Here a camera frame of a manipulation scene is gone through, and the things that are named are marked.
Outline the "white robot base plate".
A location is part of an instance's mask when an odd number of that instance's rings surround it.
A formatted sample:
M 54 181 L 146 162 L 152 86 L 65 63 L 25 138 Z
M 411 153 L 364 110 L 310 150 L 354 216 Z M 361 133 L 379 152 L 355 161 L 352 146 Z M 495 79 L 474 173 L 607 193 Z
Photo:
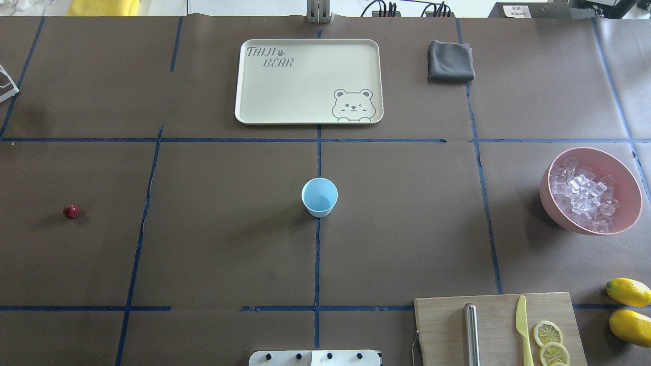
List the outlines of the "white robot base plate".
M 348 350 L 260 350 L 249 357 L 249 365 L 382 365 L 381 353 L 370 349 Z

